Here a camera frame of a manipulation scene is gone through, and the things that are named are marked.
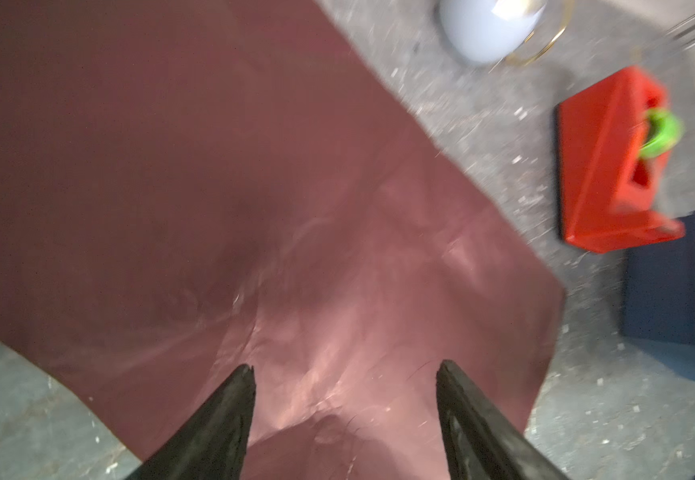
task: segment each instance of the speckled gray surface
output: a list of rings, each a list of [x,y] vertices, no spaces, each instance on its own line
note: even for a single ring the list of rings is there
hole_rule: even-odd
[[[640,20],[579,2],[569,31],[526,68],[473,68],[445,50],[430,0],[321,0],[387,88],[500,206],[569,296],[526,432],[571,478],[695,474],[695,383],[619,337],[621,254],[556,233],[551,111],[634,60],[665,82],[688,125],[660,208],[695,208],[695,85],[687,57]],[[555,4],[538,36],[553,28]],[[122,478],[138,462],[83,405],[0,345],[0,478]]]

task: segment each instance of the gray countertop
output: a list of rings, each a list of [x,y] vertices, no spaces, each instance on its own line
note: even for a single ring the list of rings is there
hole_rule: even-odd
[[[430,0],[320,3],[568,290],[528,438],[571,478],[694,475],[695,383],[619,336],[621,253],[587,254],[559,240],[552,118],[571,94],[640,63],[668,86],[687,125],[660,200],[666,212],[685,214],[695,209],[695,80],[687,56],[653,27],[596,0],[578,2],[567,33],[525,68],[457,60],[440,40]],[[557,4],[539,38],[554,28]],[[122,478],[136,464],[72,393],[0,344],[0,478]]]

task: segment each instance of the white mug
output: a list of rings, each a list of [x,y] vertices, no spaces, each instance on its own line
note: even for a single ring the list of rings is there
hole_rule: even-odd
[[[545,10],[543,0],[441,0],[439,19],[449,43],[477,64],[506,58],[528,64],[550,50],[569,24],[573,0],[566,0],[561,29],[538,54],[519,59],[513,50],[529,40]]]

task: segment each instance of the gold ring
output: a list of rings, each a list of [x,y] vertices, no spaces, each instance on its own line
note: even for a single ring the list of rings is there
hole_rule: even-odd
[[[523,67],[524,65],[528,65],[531,62],[534,62],[537,58],[543,56],[548,50],[550,50],[551,47],[555,44],[555,42],[559,39],[559,37],[565,32],[566,27],[569,26],[569,22],[572,20],[572,12],[574,12],[574,0],[564,0],[564,6],[563,6],[563,20],[561,21],[561,28],[558,30],[558,33],[553,36],[553,38],[548,42],[547,45],[543,47],[542,50],[539,51],[536,55],[528,58],[521,58],[515,53],[511,53],[505,57],[505,62],[511,65],[518,65],[520,67]],[[534,36],[534,30],[529,34],[528,37],[523,41],[523,43],[526,43],[529,41],[530,38]]]

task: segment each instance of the maroon sheet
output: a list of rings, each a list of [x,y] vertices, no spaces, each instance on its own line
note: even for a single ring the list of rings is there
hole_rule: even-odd
[[[447,478],[562,298],[310,0],[0,2],[0,340],[137,456],[248,362],[245,478]]]

